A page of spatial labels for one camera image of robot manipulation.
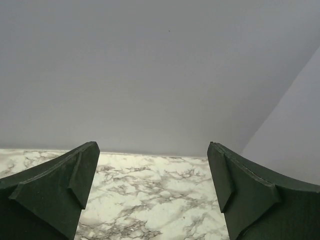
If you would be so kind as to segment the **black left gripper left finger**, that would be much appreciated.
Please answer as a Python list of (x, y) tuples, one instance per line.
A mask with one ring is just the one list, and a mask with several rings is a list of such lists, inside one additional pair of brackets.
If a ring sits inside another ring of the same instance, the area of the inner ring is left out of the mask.
[(100, 149), (95, 141), (0, 180), (2, 240), (73, 240)]

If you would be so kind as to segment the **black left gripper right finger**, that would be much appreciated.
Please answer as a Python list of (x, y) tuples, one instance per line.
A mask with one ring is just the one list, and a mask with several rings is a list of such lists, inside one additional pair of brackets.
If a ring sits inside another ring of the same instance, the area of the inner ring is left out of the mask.
[(318, 240), (320, 187), (252, 162), (220, 143), (209, 168), (231, 240)]

